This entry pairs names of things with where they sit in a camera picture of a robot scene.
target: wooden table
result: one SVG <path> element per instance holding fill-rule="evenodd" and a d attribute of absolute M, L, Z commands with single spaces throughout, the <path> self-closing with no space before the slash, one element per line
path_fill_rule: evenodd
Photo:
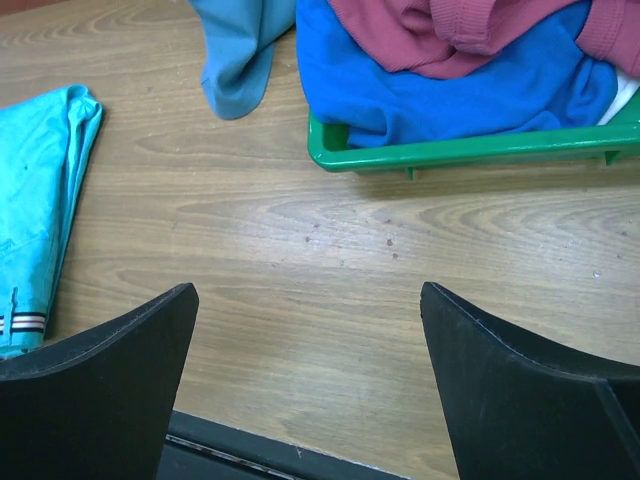
<path fill-rule="evenodd" d="M 69 83 L 106 115 L 53 340 L 179 282 L 201 306 L 176 408 L 415 478 L 457 478 L 418 300 L 426 280 L 640 364 L 640 164 L 329 174 L 306 153 L 295 35 L 223 121 L 185 1 L 0 18 L 0 106 Z"/>

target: red clothing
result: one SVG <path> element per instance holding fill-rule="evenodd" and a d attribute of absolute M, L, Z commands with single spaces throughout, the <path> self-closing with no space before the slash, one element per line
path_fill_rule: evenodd
<path fill-rule="evenodd" d="M 640 77 L 640 0 L 593 0 L 576 43 L 592 57 Z"/>
<path fill-rule="evenodd" d="M 329 0 L 329 3 L 358 45 L 385 70 L 457 78 L 486 64 L 536 23 L 577 1 Z M 640 77 L 640 0 L 593 0 L 577 44 L 585 53 Z M 553 39 L 549 39 L 549 45 L 553 45 Z"/>
<path fill-rule="evenodd" d="M 329 0 L 340 23 L 389 72 L 457 78 L 578 0 Z"/>

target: light blue fabric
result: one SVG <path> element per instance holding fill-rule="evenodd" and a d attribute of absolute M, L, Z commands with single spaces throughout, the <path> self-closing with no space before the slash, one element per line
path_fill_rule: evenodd
<path fill-rule="evenodd" d="M 466 77 L 435 80 L 386 72 L 327 0 L 298 0 L 302 87 L 320 121 L 350 126 L 351 147 L 595 125 L 617 81 L 611 65 L 575 44 L 590 4 L 547 17 Z"/>
<path fill-rule="evenodd" d="M 225 119 L 258 106 L 267 88 L 274 41 L 295 21 L 295 0 L 190 0 L 204 30 L 202 88 Z"/>
<path fill-rule="evenodd" d="M 0 357 L 42 343 L 44 326 L 20 325 L 49 317 L 101 118 L 82 85 L 0 110 Z"/>

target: laundry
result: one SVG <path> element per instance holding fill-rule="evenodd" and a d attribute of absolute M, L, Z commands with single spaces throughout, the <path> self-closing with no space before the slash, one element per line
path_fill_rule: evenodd
<path fill-rule="evenodd" d="M 457 78 L 491 61 L 577 0 L 329 0 L 360 47 L 388 72 Z"/>
<path fill-rule="evenodd" d="M 295 0 L 190 0 L 200 16 L 207 59 L 201 83 L 221 118 L 248 114 L 264 96 L 275 40 L 295 20 Z"/>
<path fill-rule="evenodd" d="M 0 110 L 0 357 L 42 343 L 101 118 L 82 85 Z"/>
<path fill-rule="evenodd" d="M 593 0 L 577 43 L 598 60 L 608 60 L 640 77 L 640 0 Z"/>
<path fill-rule="evenodd" d="M 303 90 L 321 122 L 349 126 L 350 147 L 593 126 L 616 96 L 617 80 L 611 64 L 576 45 L 589 7 L 565 7 L 473 73 L 438 80 L 385 71 L 327 0 L 299 0 Z"/>
<path fill-rule="evenodd" d="M 609 123 L 609 121 L 629 103 L 638 91 L 638 87 L 640 87 L 640 78 L 630 77 L 619 69 L 616 69 L 616 71 L 618 76 L 618 91 L 613 102 L 611 102 L 611 105 L 609 105 L 609 108 L 598 122 L 598 125 L 606 125 Z"/>

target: green plastic basket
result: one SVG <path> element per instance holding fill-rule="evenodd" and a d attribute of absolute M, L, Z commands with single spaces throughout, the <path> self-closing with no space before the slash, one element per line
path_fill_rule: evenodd
<path fill-rule="evenodd" d="M 640 92 L 600 127 L 487 135 L 441 142 L 350 149 L 347 127 L 309 114 L 309 155 L 329 172 L 369 172 L 604 158 L 607 165 L 640 154 Z"/>

